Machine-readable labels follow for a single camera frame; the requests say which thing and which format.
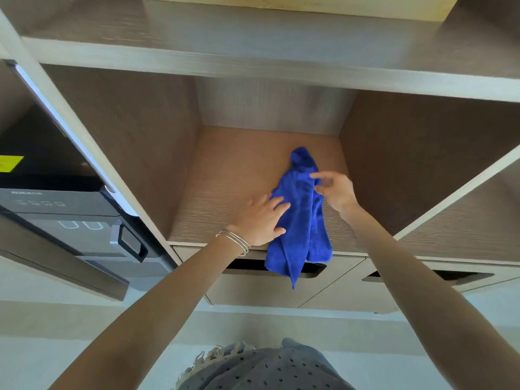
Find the blue towel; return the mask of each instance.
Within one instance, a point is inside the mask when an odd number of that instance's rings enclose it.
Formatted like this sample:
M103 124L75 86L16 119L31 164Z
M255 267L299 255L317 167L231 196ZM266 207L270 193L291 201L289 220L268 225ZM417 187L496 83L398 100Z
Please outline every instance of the blue towel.
M265 267L291 278L293 289L308 262L328 262L332 246L323 223L323 196L314 190L319 179L309 177L318 167L306 148L291 153L291 168L282 176L272 197L283 196L291 207L278 221L286 233L267 248Z

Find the hand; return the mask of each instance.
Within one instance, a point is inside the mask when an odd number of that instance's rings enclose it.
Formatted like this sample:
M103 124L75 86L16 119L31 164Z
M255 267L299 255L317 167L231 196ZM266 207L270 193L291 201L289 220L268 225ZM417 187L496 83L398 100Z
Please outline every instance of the hand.
M354 195L352 182L346 175L335 171L322 171L312 173L310 177L321 179L321 186L315 186L314 189L322 196L325 196L330 206L340 214L359 206Z
M260 246L271 242L285 234L285 229L276 227L278 220L291 206L280 204L283 197L267 199L267 195L258 200L250 200L246 207L238 213L236 220L226 229L235 233L251 246Z

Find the yellow sticker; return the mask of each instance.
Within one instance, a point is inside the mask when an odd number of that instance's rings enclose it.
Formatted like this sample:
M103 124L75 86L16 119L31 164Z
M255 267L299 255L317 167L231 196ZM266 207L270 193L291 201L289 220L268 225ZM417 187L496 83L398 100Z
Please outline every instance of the yellow sticker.
M9 173L20 163L23 156L0 155L0 173Z

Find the person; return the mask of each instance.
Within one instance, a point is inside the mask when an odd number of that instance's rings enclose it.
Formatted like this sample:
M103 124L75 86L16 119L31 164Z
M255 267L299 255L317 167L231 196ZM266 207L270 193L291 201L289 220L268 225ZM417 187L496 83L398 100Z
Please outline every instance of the person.
M366 247L426 353L451 386L460 390L520 388L516 350L461 294L403 249L360 207L348 177L334 171L311 177L321 178L316 191ZM227 229L251 246L264 245L285 232L276 227L289 208L289 203L282 202L282 197L269 200L268 196L251 200ZM242 248L233 240L213 238L111 323L50 388L139 387L202 296L240 253ZM352 388L323 355L292 340L284 340L280 349L237 343L212 352L199 359L202 369L187 370L179 389Z

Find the fringe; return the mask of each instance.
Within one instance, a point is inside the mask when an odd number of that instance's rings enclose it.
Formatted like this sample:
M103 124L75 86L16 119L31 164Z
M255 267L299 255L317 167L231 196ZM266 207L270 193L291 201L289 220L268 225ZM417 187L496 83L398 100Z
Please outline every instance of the fringe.
M236 356L241 353L245 352L251 352L255 350L254 345L248 345L246 342L237 342L235 344L235 347L231 350L229 354L226 353L226 349L229 346L221 346L217 345L213 349L211 349L206 357L204 357L204 351L202 351L198 356L195 358L195 361L193 362L192 367L186 368L186 370L182 373L182 375L177 380L177 383L175 384L174 390L178 390L179 387L189 378L191 378L194 374L199 372L200 370L210 366L211 364L214 364L216 362L221 362L224 360L224 356Z

